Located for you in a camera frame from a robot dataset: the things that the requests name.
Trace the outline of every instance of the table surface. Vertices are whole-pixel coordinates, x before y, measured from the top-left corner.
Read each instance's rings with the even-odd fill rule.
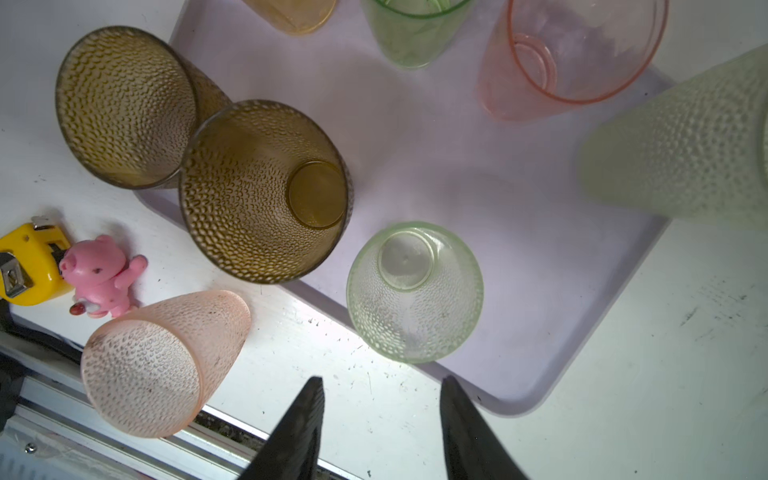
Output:
[[[114,24],[169,39],[183,8],[0,1],[0,191],[10,206],[0,232],[51,214],[74,241],[110,233],[149,258],[135,286],[144,304],[211,288],[239,293],[253,330],[211,406],[269,432],[306,379],[321,375],[321,458],[361,478],[445,478],[436,381],[378,356],[280,288],[219,271],[186,232],[90,176],[67,149],[53,90],[68,48]],[[762,0],[672,2],[654,67],[689,78],[768,41],[765,18]],[[253,23],[269,28],[255,14]],[[531,478],[767,477],[766,245],[768,233],[672,222],[549,398],[517,419],[483,412]],[[84,343],[103,320],[69,316],[69,303],[14,313]]]

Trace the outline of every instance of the toy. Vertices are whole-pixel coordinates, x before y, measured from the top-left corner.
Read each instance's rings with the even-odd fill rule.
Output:
[[[118,317],[131,309],[128,287],[147,268],[147,259],[138,255],[125,266],[125,253],[109,235],[72,245],[58,264],[64,280],[74,286],[73,315],[88,312],[91,318],[107,313]]]

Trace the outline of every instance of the yellow tape measure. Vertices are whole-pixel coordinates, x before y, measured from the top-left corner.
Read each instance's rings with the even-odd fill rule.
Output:
[[[58,262],[69,240],[47,217],[33,217],[0,238],[0,296],[15,305],[37,305],[67,293]]]

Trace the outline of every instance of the plastic cup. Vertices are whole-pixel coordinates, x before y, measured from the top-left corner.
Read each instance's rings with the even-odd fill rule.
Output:
[[[261,18],[288,35],[317,30],[333,13],[336,0],[244,0]]]
[[[477,95],[499,120],[528,121],[624,90],[647,67],[668,0],[509,0],[480,67]]]
[[[482,274],[453,233],[430,223],[399,223],[360,250],[346,302],[357,333],[376,352],[398,362],[431,362],[475,329]]]
[[[224,290],[142,307],[99,327],[81,374],[94,408],[115,428],[145,438],[194,420],[230,371],[250,330],[245,302]]]
[[[475,0],[361,0],[385,57],[400,68],[435,60],[464,22]]]
[[[768,229],[768,45],[601,125],[579,153],[605,203]]]
[[[352,212],[344,160],[320,127],[275,101],[215,114],[184,156],[180,204],[192,238],[219,268],[282,283],[330,255]]]
[[[176,187],[187,142],[230,99],[165,42],[132,27],[81,38],[61,63],[56,115],[70,150],[116,187]]]

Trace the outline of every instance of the pink cup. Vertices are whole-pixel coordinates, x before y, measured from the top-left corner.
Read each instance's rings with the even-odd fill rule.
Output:
[[[477,94],[499,120],[529,121],[624,90],[647,67],[669,0],[509,0]]]
[[[250,330],[238,295],[210,290],[128,312],[85,344],[85,392],[114,427],[173,435],[194,420],[230,371]]]

